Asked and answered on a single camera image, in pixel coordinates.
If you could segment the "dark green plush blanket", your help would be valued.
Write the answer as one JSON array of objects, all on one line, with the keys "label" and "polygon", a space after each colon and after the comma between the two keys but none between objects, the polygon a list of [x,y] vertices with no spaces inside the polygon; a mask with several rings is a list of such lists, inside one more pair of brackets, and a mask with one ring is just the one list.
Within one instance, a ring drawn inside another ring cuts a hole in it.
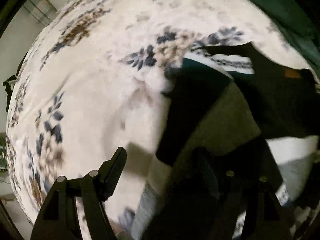
[{"label": "dark green plush blanket", "polygon": [[319,32],[294,0],[250,0],[276,24],[285,40],[319,75]]}]

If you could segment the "striped black grey sweater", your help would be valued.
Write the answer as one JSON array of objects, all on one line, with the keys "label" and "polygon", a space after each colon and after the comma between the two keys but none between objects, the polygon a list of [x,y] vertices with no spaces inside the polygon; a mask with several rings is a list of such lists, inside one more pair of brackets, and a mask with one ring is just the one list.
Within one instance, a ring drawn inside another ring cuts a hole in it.
[{"label": "striped black grey sweater", "polygon": [[[133,239],[160,210],[175,164],[182,154],[205,148],[227,154],[263,139],[282,182],[276,197],[290,225],[290,239],[319,239],[319,94],[308,69],[279,65],[251,43],[197,44],[180,68],[165,77],[173,89],[155,166],[131,226]],[[245,214],[231,239],[241,239]]]}]

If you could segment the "black clothes pile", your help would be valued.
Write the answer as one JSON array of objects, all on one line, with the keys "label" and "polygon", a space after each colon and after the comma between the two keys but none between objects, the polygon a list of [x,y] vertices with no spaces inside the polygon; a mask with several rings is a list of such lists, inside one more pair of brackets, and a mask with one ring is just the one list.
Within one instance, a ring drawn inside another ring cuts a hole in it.
[{"label": "black clothes pile", "polygon": [[10,105],[10,100],[12,97],[12,93],[13,93],[13,89],[16,83],[17,77],[15,75],[12,75],[11,77],[9,77],[7,80],[5,80],[2,85],[5,87],[5,92],[7,94],[6,100],[7,100],[7,104],[6,104],[6,109],[5,111],[8,112],[9,109],[9,105]]}]

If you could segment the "left grey-green curtain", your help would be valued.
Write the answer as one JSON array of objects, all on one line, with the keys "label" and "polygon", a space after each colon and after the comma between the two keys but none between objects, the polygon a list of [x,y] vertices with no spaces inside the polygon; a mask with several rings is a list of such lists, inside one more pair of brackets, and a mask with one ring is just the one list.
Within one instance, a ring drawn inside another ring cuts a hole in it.
[{"label": "left grey-green curtain", "polygon": [[57,12],[49,0],[26,0],[23,8],[44,27],[52,22]]}]

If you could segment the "floral quilt bedspread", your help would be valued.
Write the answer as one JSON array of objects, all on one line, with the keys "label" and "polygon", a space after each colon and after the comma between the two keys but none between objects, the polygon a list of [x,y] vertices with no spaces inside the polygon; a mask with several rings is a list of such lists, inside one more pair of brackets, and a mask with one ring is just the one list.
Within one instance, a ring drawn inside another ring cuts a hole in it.
[{"label": "floral quilt bedspread", "polygon": [[33,226],[59,176],[82,178],[123,147],[126,164],[103,207],[116,239],[133,239],[167,124],[166,69],[197,44],[247,43],[310,70],[318,93],[315,72],[250,0],[68,1],[27,52],[7,118],[10,181]]}]

